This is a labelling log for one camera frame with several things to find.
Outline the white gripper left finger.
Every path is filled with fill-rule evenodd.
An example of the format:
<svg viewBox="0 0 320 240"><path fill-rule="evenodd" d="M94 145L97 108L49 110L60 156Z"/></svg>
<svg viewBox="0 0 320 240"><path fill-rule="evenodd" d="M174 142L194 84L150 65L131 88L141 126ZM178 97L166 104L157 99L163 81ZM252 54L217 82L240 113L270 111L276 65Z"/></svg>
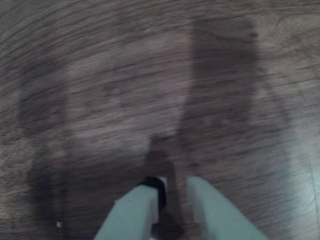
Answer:
<svg viewBox="0 0 320 240"><path fill-rule="evenodd" d="M167 179L148 176L115 201L95 240L150 240L167 205Z"/></svg>

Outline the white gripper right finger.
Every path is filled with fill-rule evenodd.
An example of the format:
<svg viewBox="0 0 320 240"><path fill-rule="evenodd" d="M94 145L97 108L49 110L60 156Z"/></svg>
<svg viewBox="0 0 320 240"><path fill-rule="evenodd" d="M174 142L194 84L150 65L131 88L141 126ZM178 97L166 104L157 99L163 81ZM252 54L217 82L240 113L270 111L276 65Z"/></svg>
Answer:
<svg viewBox="0 0 320 240"><path fill-rule="evenodd" d="M187 200L203 240L268 239L228 198L201 177L187 179Z"/></svg>

